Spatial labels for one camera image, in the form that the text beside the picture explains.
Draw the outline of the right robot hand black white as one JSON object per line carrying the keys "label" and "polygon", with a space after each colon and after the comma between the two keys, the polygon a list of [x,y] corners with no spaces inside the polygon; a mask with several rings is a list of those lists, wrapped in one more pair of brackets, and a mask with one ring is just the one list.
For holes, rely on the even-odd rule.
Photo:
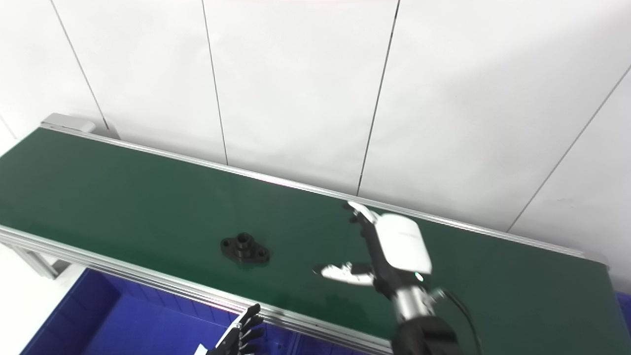
{"label": "right robot hand black white", "polygon": [[363,204],[347,201],[353,211],[351,222],[360,225],[360,236],[369,252],[369,261],[317,264],[314,274],[346,284],[372,287],[391,299],[409,287],[424,288],[432,274],[432,260],[419,225],[407,216],[378,214]]}

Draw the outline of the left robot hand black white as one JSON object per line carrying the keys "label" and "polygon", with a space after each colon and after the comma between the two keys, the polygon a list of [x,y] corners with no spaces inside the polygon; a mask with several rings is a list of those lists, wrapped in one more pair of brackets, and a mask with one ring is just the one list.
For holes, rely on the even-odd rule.
{"label": "left robot hand black white", "polygon": [[259,348],[259,345],[254,341],[265,335],[265,328],[262,326],[264,319],[259,315],[260,312],[261,305],[259,303],[246,308],[227,327],[214,348],[207,349],[203,344],[200,344],[195,354],[253,355]]}

